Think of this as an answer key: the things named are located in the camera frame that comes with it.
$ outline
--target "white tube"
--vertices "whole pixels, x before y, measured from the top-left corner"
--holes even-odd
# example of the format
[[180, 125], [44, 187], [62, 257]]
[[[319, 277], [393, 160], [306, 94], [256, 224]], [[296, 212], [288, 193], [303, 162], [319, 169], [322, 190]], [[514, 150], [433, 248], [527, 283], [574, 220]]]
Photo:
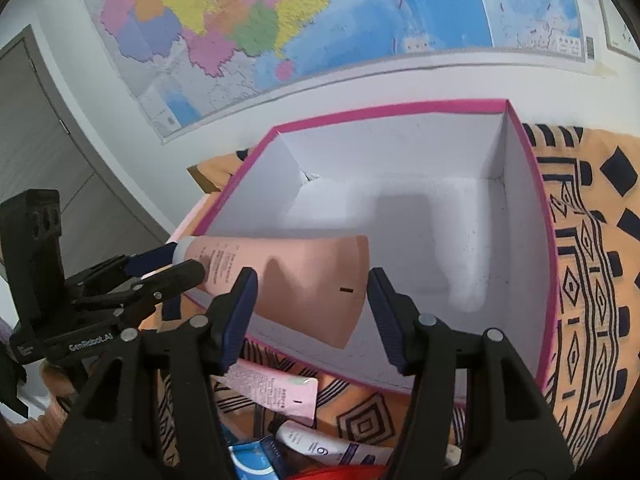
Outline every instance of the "white tube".
[[334, 438], [292, 420], [280, 426], [276, 439], [294, 451], [327, 465], [386, 465], [394, 450], [392, 447], [368, 446]]

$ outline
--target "red object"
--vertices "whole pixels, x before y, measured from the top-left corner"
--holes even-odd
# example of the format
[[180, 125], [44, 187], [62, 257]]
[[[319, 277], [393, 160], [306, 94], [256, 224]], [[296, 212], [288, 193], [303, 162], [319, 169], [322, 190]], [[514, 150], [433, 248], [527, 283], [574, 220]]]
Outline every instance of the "red object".
[[300, 473], [287, 480], [378, 480], [385, 469], [383, 465], [338, 465]]

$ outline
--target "barcode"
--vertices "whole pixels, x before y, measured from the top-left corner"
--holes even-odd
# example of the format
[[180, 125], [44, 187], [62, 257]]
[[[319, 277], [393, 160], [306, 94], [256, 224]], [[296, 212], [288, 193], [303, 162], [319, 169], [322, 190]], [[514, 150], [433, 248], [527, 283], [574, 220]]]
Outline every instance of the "barcode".
[[596, 53], [593, 49], [593, 38], [591, 36], [587, 36], [587, 57], [589, 59], [596, 59]]

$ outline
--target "white cap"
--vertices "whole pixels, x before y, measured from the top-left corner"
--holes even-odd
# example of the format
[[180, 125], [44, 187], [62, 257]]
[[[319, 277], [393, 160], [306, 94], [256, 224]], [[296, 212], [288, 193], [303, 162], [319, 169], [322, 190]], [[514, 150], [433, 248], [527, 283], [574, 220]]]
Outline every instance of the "white cap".
[[187, 248], [191, 245], [191, 242], [193, 242], [196, 239], [195, 236], [185, 236], [184, 238], [181, 238], [180, 240], [178, 240], [178, 244], [175, 247], [175, 251], [174, 251], [174, 259], [173, 259], [173, 263], [175, 264], [180, 264], [184, 261], [184, 255], [187, 252]]

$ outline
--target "gray door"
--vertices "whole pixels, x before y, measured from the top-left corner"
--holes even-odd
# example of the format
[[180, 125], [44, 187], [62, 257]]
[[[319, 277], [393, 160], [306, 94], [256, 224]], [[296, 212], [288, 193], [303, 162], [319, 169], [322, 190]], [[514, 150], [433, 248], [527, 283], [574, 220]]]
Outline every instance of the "gray door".
[[0, 201], [30, 187], [60, 192], [66, 276], [164, 242], [130, 213], [86, 161], [19, 41], [0, 58]]

